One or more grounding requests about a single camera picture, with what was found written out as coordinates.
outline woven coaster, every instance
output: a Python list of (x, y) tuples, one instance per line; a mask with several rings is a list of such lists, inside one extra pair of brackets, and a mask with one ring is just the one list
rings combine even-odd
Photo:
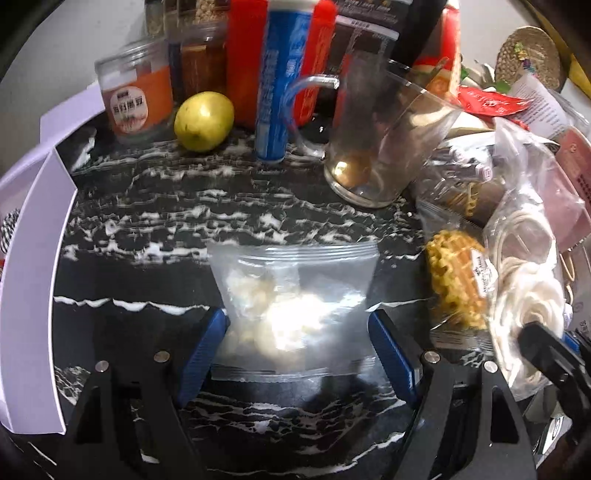
[(495, 80), (513, 85), (523, 71), (532, 73), (546, 88), (560, 87), (560, 56), (548, 34), (538, 27), (522, 27), (505, 41), (496, 58)]

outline red packaging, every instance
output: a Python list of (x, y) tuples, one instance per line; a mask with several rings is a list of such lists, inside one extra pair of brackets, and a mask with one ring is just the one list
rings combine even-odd
[(429, 73), (442, 58), (448, 58), (442, 70), (426, 89), (433, 95), (450, 100), (460, 85), (462, 56), (460, 55), (460, 6), (457, 0), (448, 0), (441, 18), (431, 33), (423, 53), (413, 65), (420, 72)]
[(531, 100), (509, 97), (496, 92), (484, 92), (478, 88), (460, 85), (457, 91), (463, 109), (472, 115), (508, 116), (527, 110)]
[[(314, 7), (306, 51), (301, 65), (301, 76), (322, 73), (329, 58), (330, 42), (335, 33), (337, 7), (332, 0), (320, 0)], [(306, 89), (295, 97), (294, 119), (300, 125), (310, 121), (316, 106), (318, 88)]]
[[(234, 105), (235, 124), (250, 129), (255, 128), (256, 121), (256, 97), (267, 6), (267, 0), (232, 0), (228, 14), (227, 96)], [(335, 30), (336, 15), (337, 8), (332, 0), (320, 0), (316, 4), (306, 41), (302, 76), (324, 71)], [(295, 97), (294, 118), (298, 125), (310, 120), (317, 94), (318, 89), (308, 89)]]
[(226, 40), (226, 94), (234, 123), (254, 128), (267, 0), (232, 0)]

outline label sticker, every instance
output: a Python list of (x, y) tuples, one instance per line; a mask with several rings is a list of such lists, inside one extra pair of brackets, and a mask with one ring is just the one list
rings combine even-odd
[(485, 298), (491, 290), (492, 273), (486, 258), (478, 250), (471, 250), (472, 254), (472, 273), (478, 287), (478, 295)]
[(148, 119), (148, 102), (143, 90), (123, 87), (111, 96), (111, 112), (115, 124), (126, 134), (137, 132)]

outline glass jar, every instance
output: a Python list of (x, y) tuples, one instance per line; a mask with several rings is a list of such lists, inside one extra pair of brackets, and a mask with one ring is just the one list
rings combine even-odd
[(226, 22), (193, 25), (184, 33), (181, 68), (185, 98), (199, 92), (226, 93)]
[(165, 131), (173, 113), (168, 46), (163, 38), (132, 43), (95, 63), (111, 128), (122, 140)]

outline white cable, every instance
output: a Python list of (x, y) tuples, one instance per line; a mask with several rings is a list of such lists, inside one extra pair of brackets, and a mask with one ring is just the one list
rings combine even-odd
[[(531, 231), (543, 233), (548, 239), (546, 245), (535, 246), (537, 251), (547, 252), (541, 263), (502, 256), (510, 235), (527, 249), (518, 234), (518, 228), (525, 223), (531, 224)], [(517, 345), (519, 332), (526, 323), (533, 321), (546, 325), (558, 338), (562, 338), (564, 330), (563, 289), (553, 273), (557, 264), (556, 241), (548, 220), (537, 210), (518, 210), (498, 226), (489, 246), (492, 264), (499, 275), (492, 299), (491, 335), (507, 383), (512, 388), (515, 386), (514, 394), (519, 390), (525, 398), (540, 384), (541, 374), (523, 364)]]

